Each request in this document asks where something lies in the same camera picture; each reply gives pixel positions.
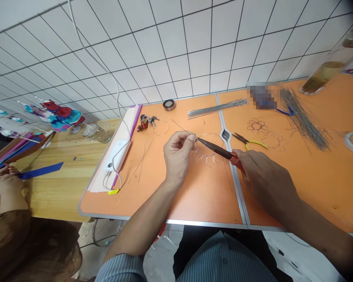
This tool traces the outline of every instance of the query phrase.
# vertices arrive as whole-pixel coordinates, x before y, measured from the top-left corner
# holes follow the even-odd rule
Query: glass jar
[[[353,28],[327,54],[324,63],[308,78],[299,91],[314,95],[321,91],[336,74],[353,61]]]

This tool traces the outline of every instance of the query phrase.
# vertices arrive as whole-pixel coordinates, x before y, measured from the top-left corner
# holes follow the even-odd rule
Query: orange table
[[[303,83],[302,80],[292,81],[285,83],[284,87],[298,92]],[[120,173],[123,178],[121,191],[117,195],[86,191],[80,202],[80,213],[116,219],[128,219],[133,215],[163,181],[166,168],[162,147],[173,132],[182,130],[179,126],[195,132],[197,136],[205,133],[221,136],[226,130],[261,141],[263,133],[254,135],[247,130],[248,121],[258,118],[267,123],[269,130],[283,137],[284,150],[266,150],[255,144],[250,144],[250,149],[262,151],[286,167],[305,201],[343,230],[353,232],[353,153],[343,144],[344,132],[353,131],[353,76],[338,75],[318,95],[298,95],[311,121],[328,131],[328,152],[316,149],[299,132],[291,134],[294,125],[290,118],[274,110],[256,110],[252,105],[246,105],[187,119],[188,110],[246,97],[246,90],[240,90],[178,100],[176,109],[171,112],[166,112],[161,104],[144,106],[142,114],[155,115],[167,121],[169,131],[163,136],[155,136],[152,128],[141,133],[135,132]],[[139,164],[144,149],[146,151],[150,143],[141,169]],[[231,134],[224,148],[245,149],[243,143],[231,138]],[[282,230],[277,221],[252,201],[242,179],[238,181],[238,175],[238,170],[226,160],[214,168],[206,167],[205,162],[191,160],[189,176],[167,215],[168,222]]]

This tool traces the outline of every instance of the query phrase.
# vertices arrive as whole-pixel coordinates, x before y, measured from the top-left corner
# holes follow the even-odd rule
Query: pliers
[[[235,138],[237,138],[239,141],[242,141],[242,142],[244,143],[244,145],[245,145],[247,151],[249,150],[249,148],[248,148],[248,146],[247,146],[247,143],[259,144],[259,145],[263,146],[265,149],[268,150],[268,147],[267,147],[265,144],[263,144],[263,143],[261,143],[261,142],[258,142],[258,141],[251,141],[251,140],[249,141],[249,140],[247,140],[245,137],[239,135],[238,133],[236,133],[236,132],[234,132],[234,133],[235,133],[235,134],[233,134],[233,136],[234,136]]]

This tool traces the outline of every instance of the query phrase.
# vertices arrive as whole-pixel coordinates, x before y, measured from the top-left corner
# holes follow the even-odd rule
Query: striped shirt
[[[127,254],[113,257],[102,265],[95,282],[147,281],[142,263],[140,257]],[[176,281],[277,282],[258,257],[221,231],[202,244]]]

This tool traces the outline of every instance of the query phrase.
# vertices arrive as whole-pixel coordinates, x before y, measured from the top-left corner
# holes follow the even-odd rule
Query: hand
[[[166,181],[180,187],[188,174],[189,156],[196,135],[187,131],[177,131],[164,146]]]
[[[242,173],[250,194],[260,206],[276,220],[283,223],[301,207],[302,200],[289,172],[264,153],[253,150],[233,150],[246,174]]]
[[[0,177],[0,195],[3,193],[21,193],[24,182],[15,175],[5,174]]]
[[[5,164],[3,168],[0,169],[0,178],[5,174],[15,175],[20,173],[17,168],[11,165]]]

